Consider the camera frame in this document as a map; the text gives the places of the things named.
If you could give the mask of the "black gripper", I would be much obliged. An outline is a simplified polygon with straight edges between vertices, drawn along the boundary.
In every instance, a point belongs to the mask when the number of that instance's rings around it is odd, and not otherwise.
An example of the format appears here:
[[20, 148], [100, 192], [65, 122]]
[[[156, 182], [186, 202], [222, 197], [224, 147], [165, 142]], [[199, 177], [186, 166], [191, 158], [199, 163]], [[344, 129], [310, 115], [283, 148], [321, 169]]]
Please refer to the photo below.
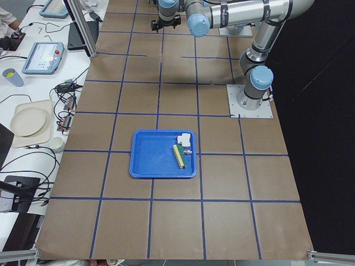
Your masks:
[[174, 18], [170, 21], [164, 21], [161, 18], [158, 20], [152, 20], [151, 21], [151, 30], [158, 32], [160, 29], [164, 27], [173, 27], [174, 29], [176, 26], [181, 24], [181, 16], [180, 15], [175, 15]]

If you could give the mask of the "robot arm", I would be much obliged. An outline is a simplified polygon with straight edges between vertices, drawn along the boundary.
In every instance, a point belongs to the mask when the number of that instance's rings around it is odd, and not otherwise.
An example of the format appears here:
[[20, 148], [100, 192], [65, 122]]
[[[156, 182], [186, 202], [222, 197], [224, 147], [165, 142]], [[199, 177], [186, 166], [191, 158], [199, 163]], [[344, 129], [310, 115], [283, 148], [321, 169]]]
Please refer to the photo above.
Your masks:
[[313, 1], [186, 1], [184, 11], [192, 35], [202, 37], [212, 28], [226, 28], [250, 22], [261, 23], [252, 45], [242, 53], [241, 69], [246, 85], [237, 96], [237, 103], [245, 110], [257, 110], [264, 93], [273, 81], [271, 69], [265, 61], [284, 23], [302, 15]]
[[164, 27], [173, 27], [181, 24], [181, 17], [176, 12], [186, 10], [187, 1], [184, 0], [160, 0], [153, 1], [157, 5], [159, 18], [151, 21], [151, 30], [158, 32]]

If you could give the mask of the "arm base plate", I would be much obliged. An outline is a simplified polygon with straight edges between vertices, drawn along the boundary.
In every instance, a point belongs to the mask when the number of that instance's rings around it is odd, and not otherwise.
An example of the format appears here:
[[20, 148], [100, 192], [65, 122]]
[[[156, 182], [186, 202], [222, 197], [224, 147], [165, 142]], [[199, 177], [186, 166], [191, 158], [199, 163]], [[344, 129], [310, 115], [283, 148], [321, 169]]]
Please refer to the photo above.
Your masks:
[[253, 33], [249, 24], [238, 24], [220, 28], [219, 35], [225, 37], [252, 38]]
[[249, 118], [249, 119], [272, 119], [272, 110], [270, 101], [263, 101], [257, 110], [246, 110], [242, 108], [237, 101], [239, 92], [243, 91], [242, 84], [227, 84], [227, 96], [229, 101], [230, 116], [232, 118]]

